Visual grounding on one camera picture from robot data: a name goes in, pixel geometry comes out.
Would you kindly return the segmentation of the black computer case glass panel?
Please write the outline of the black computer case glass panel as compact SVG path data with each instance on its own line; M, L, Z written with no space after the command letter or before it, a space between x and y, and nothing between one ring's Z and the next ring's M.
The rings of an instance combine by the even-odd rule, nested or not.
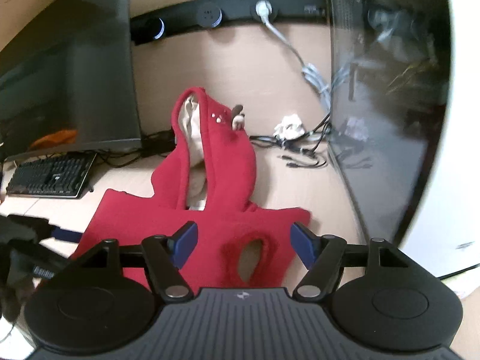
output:
M448 0L328 0L329 152L360 230L398 245L422 198L448 105Z

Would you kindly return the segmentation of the large black monitor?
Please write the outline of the large black monitor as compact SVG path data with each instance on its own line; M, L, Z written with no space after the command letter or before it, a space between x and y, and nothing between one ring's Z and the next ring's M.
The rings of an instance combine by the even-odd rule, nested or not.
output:
M74 144L29 150L63 129ZM140 144L129 0L55 0L1 52L1 157Z

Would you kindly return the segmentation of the orange object behind monitor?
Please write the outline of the orange object behind monitor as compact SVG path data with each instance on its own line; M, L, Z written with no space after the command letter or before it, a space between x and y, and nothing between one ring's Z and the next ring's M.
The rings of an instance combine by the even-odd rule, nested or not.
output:
M74 144L77 140L78 131L73 129L63 129L55 133L47 134L34 141L29 150L46 150L56 146Z

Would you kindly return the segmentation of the crumpled white paper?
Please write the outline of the crumpled white paper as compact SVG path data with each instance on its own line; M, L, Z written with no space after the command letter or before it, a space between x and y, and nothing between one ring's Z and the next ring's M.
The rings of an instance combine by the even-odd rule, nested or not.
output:
M306 133L303 122L297 114L285 115L274 128L273 135L279 140L294 140Z

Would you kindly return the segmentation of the black desk socket strip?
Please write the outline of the black desk socket strip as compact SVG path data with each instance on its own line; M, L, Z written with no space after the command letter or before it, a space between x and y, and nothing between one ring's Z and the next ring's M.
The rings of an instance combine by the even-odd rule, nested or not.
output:
M221 26L261 22L261 0L192 0L151 10L130 20L130 35L139 46L183 33ZM272 6L272 22L324 24L327 0L265 0Z

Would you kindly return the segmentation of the red hooded sweater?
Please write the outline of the red hooded sweater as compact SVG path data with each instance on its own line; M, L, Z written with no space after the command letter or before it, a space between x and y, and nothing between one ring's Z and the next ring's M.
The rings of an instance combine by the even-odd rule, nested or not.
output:
M188 88L172 111L176 147L151 175L153 195L106 191L76 255L109 238L137 245L156 234L170 236L193 221L198 243L181 269L193 291L281 285L295 256L291 225L308 224L311 215L253 203L256 154L233 119L233 111L203 88Z

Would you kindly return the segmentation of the black keyboard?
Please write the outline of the black keyboard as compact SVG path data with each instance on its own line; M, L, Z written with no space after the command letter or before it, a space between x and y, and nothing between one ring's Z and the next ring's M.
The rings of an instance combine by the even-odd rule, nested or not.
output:
M7 185L7 196L80 198L96 157L95 153L69 153L22 163Z

